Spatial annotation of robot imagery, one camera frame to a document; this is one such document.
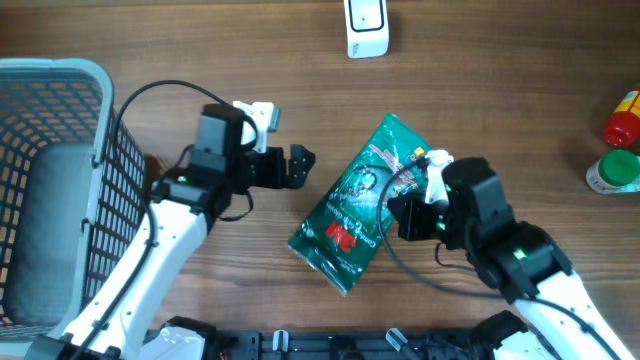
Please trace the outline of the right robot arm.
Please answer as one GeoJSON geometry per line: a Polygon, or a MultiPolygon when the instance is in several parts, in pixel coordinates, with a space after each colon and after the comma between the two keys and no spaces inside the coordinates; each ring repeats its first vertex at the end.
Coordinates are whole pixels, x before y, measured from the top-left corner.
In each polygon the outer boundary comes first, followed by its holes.
{"type": "Polygon", "coordinates": [[[390,205],[400,237],[464,250],[488,288],[483,298],[503,299],[517,310],[473,329],[479,358],[632,358],[559,245],[542,228],[516,220],[485,159],[420,157],[394,176],[413,169],[428,184],[424,197],[408,193],[378,202],[390,205]]]}

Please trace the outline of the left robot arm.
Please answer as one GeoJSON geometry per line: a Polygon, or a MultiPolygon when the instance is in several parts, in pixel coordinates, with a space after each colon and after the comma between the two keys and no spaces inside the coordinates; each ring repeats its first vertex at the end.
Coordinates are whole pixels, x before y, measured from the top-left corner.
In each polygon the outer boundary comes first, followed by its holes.
{"type": "Polygon", "coordinates": [[[149,326],[186,260],[224,220],[233,195],[251,187],[299,189],[315,163],[304,146],[257,151],[243,139],[251,116],[232,105],[208,104],[186,167],[158,179],[136,235],[97,295],[58,338],[38,336],[29,359],[217,359],[217,329],[176,316],[152,340],[149,326]]]}

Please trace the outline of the green lid jar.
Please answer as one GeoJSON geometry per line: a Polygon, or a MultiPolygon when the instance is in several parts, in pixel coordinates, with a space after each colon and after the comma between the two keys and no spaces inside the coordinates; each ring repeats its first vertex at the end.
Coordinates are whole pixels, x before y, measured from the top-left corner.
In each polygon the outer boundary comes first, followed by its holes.
{"type": "Polygon", "coordinates": [[[639,157],[628,150],[613,150],[587,170],[586,182],[600,194],[638,193],[639,157]]]}

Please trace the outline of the green 3M gloves package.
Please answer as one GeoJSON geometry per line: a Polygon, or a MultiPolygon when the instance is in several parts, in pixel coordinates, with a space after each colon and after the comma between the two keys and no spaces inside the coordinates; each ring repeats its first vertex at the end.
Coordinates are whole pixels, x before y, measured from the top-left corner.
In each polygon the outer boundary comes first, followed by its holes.
{"type": "Polygon", "coordinates": [[[396,115],[379,126],[302,221],[288,247],[320,272],[340,293],[348,295],[381,245],[381,231],[393,221],[386,201],[426,189],[416,168],[404,168],[431,149],[396,115]]]}

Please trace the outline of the yellow red sauce bottle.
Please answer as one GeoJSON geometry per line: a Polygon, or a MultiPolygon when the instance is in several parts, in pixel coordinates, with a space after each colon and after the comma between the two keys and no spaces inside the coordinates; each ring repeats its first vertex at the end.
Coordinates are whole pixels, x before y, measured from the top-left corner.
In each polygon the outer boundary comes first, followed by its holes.
{"type": "Polygon", "coordinates": [[[602,137],[616,148],[628,148],[639,138],[639,84],[622,98],[611,113],[602,137]]]}

